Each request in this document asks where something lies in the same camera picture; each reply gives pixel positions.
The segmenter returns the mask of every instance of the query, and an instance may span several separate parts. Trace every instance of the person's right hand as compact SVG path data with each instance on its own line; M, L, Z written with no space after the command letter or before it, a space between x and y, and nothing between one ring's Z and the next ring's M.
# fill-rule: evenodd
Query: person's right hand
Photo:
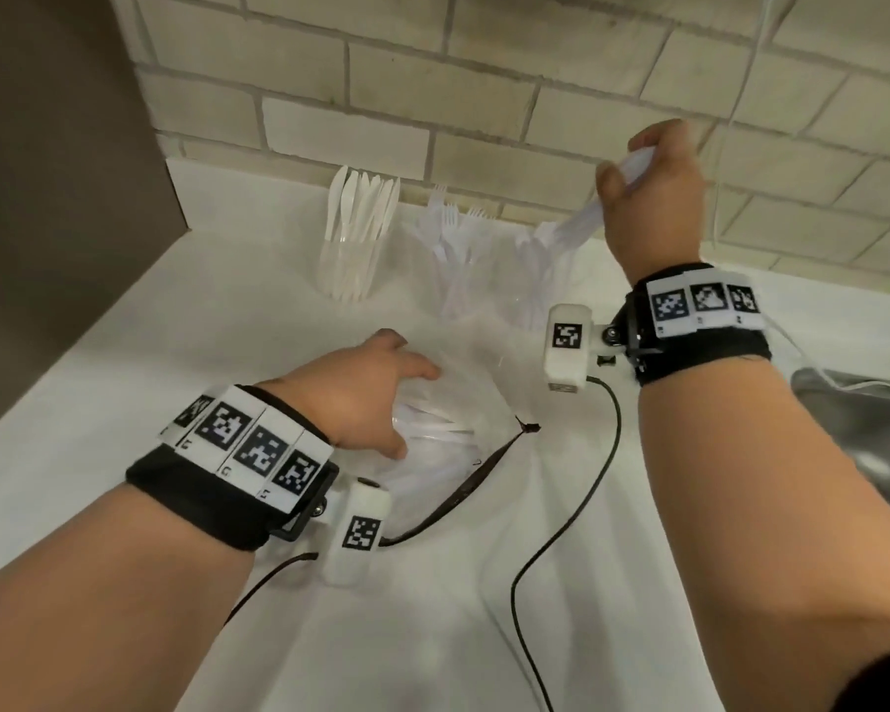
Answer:
M705 216L705 180L689 125L670 119L647 127L630 152L656 147L652 164L632 190L612 162L597 168L606 244L630 285L662 269L698 262Z

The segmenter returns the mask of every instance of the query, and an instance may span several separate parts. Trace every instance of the wristband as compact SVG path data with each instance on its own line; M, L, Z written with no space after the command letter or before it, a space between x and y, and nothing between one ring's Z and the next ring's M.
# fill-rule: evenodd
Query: wristband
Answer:
M238 550L261 547L336 474L326 435L256 387L209 389L159 437L126 480Z
M642 279L626 299L627 356L641 385L716 359L771 359L751 281L704 262Z

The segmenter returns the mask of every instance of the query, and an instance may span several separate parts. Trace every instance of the stainless steel sink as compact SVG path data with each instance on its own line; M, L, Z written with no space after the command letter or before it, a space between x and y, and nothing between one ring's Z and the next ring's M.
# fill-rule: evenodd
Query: stainless steel sink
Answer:
M842 385L864 378L830 372ZM807 411L857 464L890 503L890 388L835 390L812 369L792 376L792 389Z

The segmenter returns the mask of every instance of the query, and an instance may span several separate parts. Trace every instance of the tile wall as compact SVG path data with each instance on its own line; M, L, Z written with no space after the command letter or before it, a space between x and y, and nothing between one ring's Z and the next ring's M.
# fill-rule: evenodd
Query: tile wall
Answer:
M760 1L112 0L166 156L533 224L682 117L709 258L890 292L890 0L775 0L726 133Z

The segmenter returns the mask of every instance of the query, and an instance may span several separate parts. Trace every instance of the white countertop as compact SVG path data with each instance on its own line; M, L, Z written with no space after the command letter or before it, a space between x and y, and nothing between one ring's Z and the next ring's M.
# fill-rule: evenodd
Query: white countertop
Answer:
M518 442L440 526L377 554L363 587L321 588L301 569L268 584L180 708L534 709L484 601L510 633L511 577L579 502L612 442L606 394L546 391L540 339L446 330L413 306L402 280L356 307L322 298L296 273L309 269L306 253L283 230L291 240L316 234L323 190L184 161L173 177L198 232L0 421L0 566L116 484L165 418L213 382L282 373L380 326L432 356L475 337L506 357L499 388L542 432ZM890 377L890 297L757 276L771 314L823 364ZM588 243L570 301L603 322L624 286L604 243ZM789 350L774 343L786 374L802 366ZM622 361L603 376L623 406L623 443L581 520L522 582L522 626L559 711L720 710L646 481L636 385ZM251 581L295 551L269 545Z

